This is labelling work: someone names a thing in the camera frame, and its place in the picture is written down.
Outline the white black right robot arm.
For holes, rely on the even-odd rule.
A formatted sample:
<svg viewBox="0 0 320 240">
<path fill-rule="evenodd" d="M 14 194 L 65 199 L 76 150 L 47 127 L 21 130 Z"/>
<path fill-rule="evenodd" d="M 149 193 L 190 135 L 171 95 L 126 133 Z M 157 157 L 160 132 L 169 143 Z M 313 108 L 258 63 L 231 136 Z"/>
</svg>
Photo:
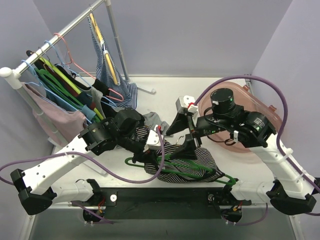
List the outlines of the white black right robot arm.
<svg viewBox="0 0 320 240">
<path fill-rule="evenodd" d="M 269 190 L 262 184 L 255 193 L 229 186 L 221 192 L 223 201 L 233 204 L 237 200 L 256 197 L 271 203 L 283 214 L 310 215 L 317 202 L 314 194 L 318 193 L 320 180 L 305 172 L 292 156 L 293 151 L 282 145 L 281 132 L 262 113 L 245 110 L 236 104 L 229 88 L 214 90 L 210 101 L 211 106 L 200 114 L 194 97 L 185 95 L 177 99 L 177 114 L 166 133 L 172 135 L 188 129 L 189 134 L 172 153 L 172 158 L 195 160 L 202 137 L 226 131 L 234 143 L 241 143 L 258 156 L 275 180 Z"/>
</svg>

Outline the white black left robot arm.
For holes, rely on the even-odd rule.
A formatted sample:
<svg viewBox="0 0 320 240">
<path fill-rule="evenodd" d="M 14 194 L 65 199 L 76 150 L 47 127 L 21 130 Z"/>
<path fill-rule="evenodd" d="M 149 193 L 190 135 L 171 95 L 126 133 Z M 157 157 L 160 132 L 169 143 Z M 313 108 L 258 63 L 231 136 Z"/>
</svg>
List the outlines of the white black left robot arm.
<svg viewBox="0 0 320 240">
<path fill-rule="evenodd" d="M 41 160 L 36 166 L 11 172 L 12 183 L 18 191 L 20 203 L 28 215 L 37 215 L 51 205 L 63 202 L 82 202 L 97 206 L 104 198 L 94 179 L 78 179 L 72 183 L 58 180 L 86 161 L 102 167 L 94 157 L 116 146 L 130 151 L 134 157 L 156 157 L 163 137 L 161 126 L 156 125 L 147 138 L 138 136 L 145 119 L 136 110 L 124 109 L 115 117 L 92 123 L 82 130 L 58 153 Z"/>
</svg>

